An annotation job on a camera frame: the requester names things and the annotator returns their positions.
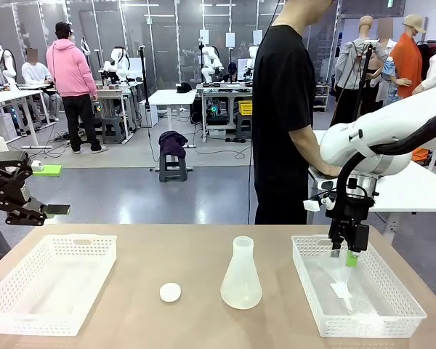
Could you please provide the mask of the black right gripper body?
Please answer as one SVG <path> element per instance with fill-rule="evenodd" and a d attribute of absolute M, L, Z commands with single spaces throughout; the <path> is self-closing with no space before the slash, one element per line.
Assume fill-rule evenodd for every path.
<path fill-rule="evenodd" d="M 369 209 L 375 204 L 371 197 L 337 196 L 332 209 L 326 209 L 326 216 L 342 229 L 356 226 L 368 217 Z"/>

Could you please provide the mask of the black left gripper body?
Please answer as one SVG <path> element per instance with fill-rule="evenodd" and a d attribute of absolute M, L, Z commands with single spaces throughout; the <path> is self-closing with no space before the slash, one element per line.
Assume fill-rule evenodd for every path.
<path fill-rule="evenodd" d="M 12 212 L 24 207 L 30 201 L 30 194 L 26 188 L 25 180 L 31 172 L 8 173 L 0 170 L 0 211 Z"/>

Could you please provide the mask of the person's right hand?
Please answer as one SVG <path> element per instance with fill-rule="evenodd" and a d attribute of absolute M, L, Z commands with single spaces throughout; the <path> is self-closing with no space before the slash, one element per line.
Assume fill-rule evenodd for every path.
<path fill-rule="evenodd" d="M 338 177 L 342 170 L 340 167 L 327 164 L 324 161 L 314 165 L 314 168 L 326 177 Z"/>

